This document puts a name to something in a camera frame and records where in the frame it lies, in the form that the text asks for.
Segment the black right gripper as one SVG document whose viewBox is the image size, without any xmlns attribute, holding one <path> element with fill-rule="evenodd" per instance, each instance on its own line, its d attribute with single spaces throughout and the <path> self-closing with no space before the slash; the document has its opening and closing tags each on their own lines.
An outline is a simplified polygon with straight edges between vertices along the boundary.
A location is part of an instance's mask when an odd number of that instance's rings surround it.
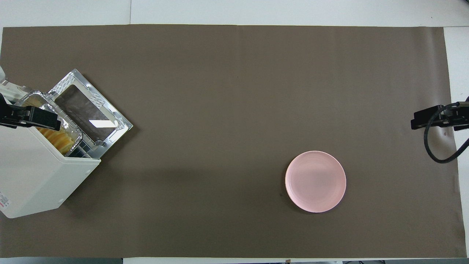
<svg viewBox="0 0 469 264">
<path fill-rule="evenodd" d="M 469 129 L 469 97 L 462 102 L 454 103 L 454 106 L 449 107 L 444 111 L 447 116 L 447 123 L 449 126 L 454 126 L 454 131 L 461 131 Z M 436 105 L 428 107 L 424 110 L 419 110 L 413 113 L 413 119 L 411 120 L 411 129 L 418 130 L 425 128 L 429 124 L 430 118 L 439 110 L 443 109 L 443 105 Z M 445 118 L 439 113 L 436 118 L 431 122 L 431 127 L 445 126 Z"/>
</svg>

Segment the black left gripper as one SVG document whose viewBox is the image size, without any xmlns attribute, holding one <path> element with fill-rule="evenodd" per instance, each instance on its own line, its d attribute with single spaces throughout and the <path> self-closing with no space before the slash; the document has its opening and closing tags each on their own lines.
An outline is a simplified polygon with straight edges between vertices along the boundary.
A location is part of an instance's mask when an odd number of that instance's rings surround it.
<svg viewBox="0 0 469 264">
<path fill-rule="evenodd" d="M 16 129 L 17 127 L 30 127 L 32 124 L 34 127 L 46 128 L 50 130 L 59 131 L 61 128 L 61 122 L 58 119 L 58 115 L 48 110 L 42 110 L 38 107 L 22 107 L 10 104 L 2 94 L 0 94 L 0 125 L 3 127 Z M 29 117 L 29 123 L 18 122 L 16 120 L 8 119 L 26 119 Z"/>
</svg>

